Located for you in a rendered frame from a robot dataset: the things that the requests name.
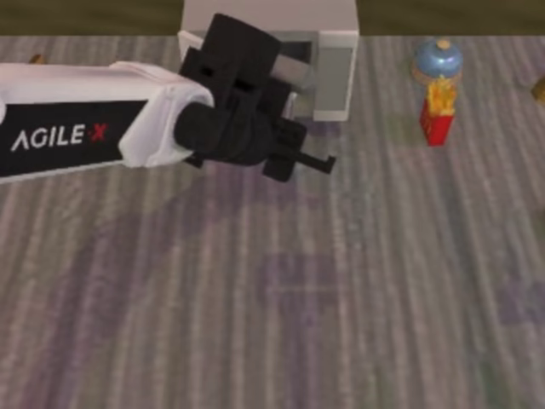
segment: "blue round object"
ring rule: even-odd
[[[457,46],[448,40],[434,39],[426,41],[416,51],[414,68],[425,78],[457,79],[462,74],[462,63],[462,53]]]

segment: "red letter x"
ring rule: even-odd
[[[91,136],[91,142],[104,141],[104,132],[106,132],[107,124],[93,124],[92,133],[89,132]]]

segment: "toy french fries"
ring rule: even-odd
[[[454,118],[454,102],[456,88],[445,78],[432,81],[427,86],[427,97],[424,100],[420,125],[426,134],[430,146],[444,145]]]

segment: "dark green background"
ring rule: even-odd
[[[545,0],[358,0],[358,6],[363,35],[545,33]],[[178,32],[181,13],[181,0],[0,0],[0,34],[169,35]]]

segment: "red fries box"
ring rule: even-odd
[[[432,147],[444,145],[454,119],[456,89],[451,81],[439,78],[427,87],[420,125],[426,135],[427,144]]]

